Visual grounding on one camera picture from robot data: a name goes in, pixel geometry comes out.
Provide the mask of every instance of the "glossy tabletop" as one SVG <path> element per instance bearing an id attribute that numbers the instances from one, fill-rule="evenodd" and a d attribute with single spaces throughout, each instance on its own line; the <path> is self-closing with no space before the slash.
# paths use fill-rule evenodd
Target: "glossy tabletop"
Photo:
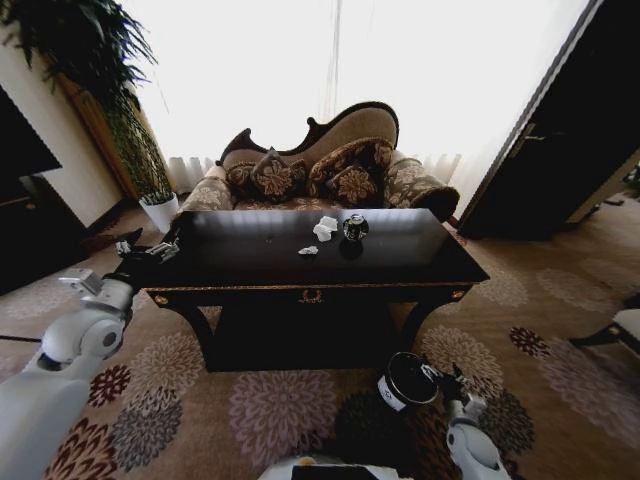
<path id="1" fill-rule="evenodd" d="M 356 212 L 369 222 L 361 245 L 342 232 Z M 339 230 L 321 243 L 312 230 L 323 215 L 337 218 Z M 426 209 L 184 212 L 174 229 L 180 253 L 147 288 L 457 285 L 489 278 Z M 298 255 L 310 245 L 317 256 Z"/>

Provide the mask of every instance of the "sofa backrest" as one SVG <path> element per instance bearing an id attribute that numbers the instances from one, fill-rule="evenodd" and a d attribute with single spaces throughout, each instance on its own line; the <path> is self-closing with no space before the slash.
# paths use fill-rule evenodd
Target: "sofa backrest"
<path id="1" fill-rule="evenodd" d="M 309 132 L 300 145 L 279 152 L 287 163 L 303 158 L 307 170 L 336 148 L 359 138 L 383 138 L 394 147 L 398 143 L 398 117 L 389 105 L 381 102 L 353 105 L 324 125 L 309 117 L 307 124 Z M 251 140 L 251 129 L 247 128 L 227 145 L 218 165 L 229 170 L 234 165 L 257 163 L 266 152 L 266 148 Z"/>

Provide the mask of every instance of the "table leg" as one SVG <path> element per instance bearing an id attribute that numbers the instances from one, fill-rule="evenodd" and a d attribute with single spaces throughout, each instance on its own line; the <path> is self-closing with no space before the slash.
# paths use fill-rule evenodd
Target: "table leg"
<path id="1" fill-rule="evenodd" d="M 164 305 L 163 308 L 168 308 L 176 313 L 182 315 L 195 333 L 198 343 L 200 344 L 200 350 L 202 351 L 202 358 L 208 372 L 215 371 L 214 356 L 213 356 L 213 332 L 207 321 L 207 317 L 204 316 L 202 311 L 194 305 L 174 304 L 171 302 L 168 305 Z"/>
<path id="2" fill-rule="evenodd" d="M 466 292 L 463 290 L 437 290 L 431 292 L 426 298 L 421 299 L 411 310 L 400 332 L 400 348 L 411 351 L 418 330 L 425 318 L 436 308 L 454 301 L 460 300 Z"/>

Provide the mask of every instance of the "brass drawer pull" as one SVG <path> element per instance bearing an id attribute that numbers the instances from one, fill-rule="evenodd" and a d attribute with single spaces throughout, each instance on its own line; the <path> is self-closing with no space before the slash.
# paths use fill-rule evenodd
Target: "brass drawer pull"
<path id="1" fill-rule="evenodd" d="M 322 290 L 305 289 L 302 291 L 302 298 L 298 300 L 300 303 L 322 303 Z"/>

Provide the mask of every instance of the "black can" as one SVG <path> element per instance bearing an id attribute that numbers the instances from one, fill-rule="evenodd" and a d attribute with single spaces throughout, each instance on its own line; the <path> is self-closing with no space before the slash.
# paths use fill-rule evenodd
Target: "black can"
<path id="1" fill-rule="evenodd" d="M 344 236 L 350 242 L 359 242 L 369 233 L 369 222 L 359 213 L 354 213 L 342 223 Z"/>
<path id="2" fill-rule="evenodd" d="M 426 405 L 438 396 L 438 385 L 424 359 L 415 353 L 395 353 L 378 380 L 382 399 L 397 412 L 409 405 Z"/>

